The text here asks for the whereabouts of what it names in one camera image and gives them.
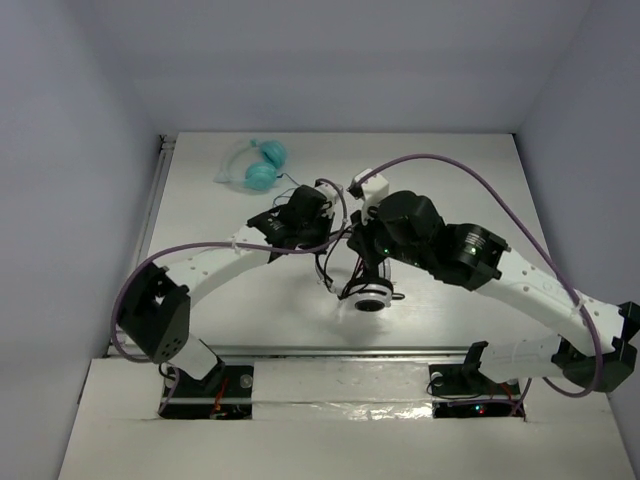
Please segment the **white black headphones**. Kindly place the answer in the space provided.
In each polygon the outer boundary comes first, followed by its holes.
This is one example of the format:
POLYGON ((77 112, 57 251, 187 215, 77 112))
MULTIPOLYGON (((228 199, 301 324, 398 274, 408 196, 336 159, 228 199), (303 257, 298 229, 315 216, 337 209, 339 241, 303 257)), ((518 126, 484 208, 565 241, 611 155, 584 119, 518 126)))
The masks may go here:
POLYGON ((314 267, 319 281, 329 293, 334 294, 340 302, 346 303, 355 310, 365 313, 379 312, 389 308, 393 301, 402 301, 404 293, 395 291, 391 281, 391 263, 385 259, 376 270, 369 271, 361 260, 356 262, 355 274, 347 280, 337 280, 329 275, 322 260, 328 260, 329 253, 315 255, 314 267))

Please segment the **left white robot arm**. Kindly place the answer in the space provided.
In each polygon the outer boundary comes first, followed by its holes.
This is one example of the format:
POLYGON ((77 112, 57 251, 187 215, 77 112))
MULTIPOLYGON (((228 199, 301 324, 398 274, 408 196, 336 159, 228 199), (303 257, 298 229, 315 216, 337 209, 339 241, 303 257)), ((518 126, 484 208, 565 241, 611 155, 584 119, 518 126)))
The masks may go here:
POLYGON ((176 368, 200 394, 215 392, 224 363, 190 332, 190 310, 218 287, 284 255, 322 252, 335 209, 346 205, 327 180, 298 187, 289 201, 250 218, 230 239, 178 245, 144 260, 121 288, 112 330, 123 331, 146 361, 176 368))

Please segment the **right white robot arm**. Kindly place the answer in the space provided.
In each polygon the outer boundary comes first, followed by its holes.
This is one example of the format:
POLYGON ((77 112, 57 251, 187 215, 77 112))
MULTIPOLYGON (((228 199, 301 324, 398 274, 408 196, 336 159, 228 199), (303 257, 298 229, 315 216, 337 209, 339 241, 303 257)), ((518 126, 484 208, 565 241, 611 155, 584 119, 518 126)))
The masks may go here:
POLYGON ((399 191, 351 216, 350 249, 371 271, 396 260, 446 285, 497 300, 550 329, 549 337, 509 345, 473 343, 459 369, 470 391, 529 377, 564 378, 610 393, 635 370, 639 307, 569 294, 491 231, 470 223, 448 224, 432 201, 399 191))

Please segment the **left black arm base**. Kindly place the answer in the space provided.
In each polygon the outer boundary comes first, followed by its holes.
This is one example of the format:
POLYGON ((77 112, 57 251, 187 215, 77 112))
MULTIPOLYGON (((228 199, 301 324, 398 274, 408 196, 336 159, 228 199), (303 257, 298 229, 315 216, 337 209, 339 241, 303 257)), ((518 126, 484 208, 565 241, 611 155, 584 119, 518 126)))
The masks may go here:
POLYGON ((250 420, 254 366, 218 359, 201 380, 172 364, 158 367, 163 389, 158 415, 168 420, 250 420))

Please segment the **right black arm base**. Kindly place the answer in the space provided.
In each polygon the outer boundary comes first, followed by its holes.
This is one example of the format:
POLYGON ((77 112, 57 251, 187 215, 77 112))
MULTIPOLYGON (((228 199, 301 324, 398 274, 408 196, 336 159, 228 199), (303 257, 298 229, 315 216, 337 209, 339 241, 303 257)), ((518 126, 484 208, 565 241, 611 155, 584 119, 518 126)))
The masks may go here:
POLYGON ((513 417, 526 419, 519 382, 496 383, 479 372, 488 343, 475 342, 461 363, 429 367, 426 393, 434 400, 436 419, 513 417))

